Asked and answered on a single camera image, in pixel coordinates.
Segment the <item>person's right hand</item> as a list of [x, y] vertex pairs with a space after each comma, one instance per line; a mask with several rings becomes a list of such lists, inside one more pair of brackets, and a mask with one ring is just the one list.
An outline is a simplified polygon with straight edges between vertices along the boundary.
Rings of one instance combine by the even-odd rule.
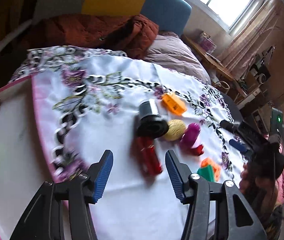
[[244, 164], [243, 168], [240, 174], [241, 181], [239, 182], [239, 189], [246, 200], [252, 204], [261, 190], [265, 192], [272, 191], [273, 184], [269, 178], [262, 178], [252, 174], [247, 164]]

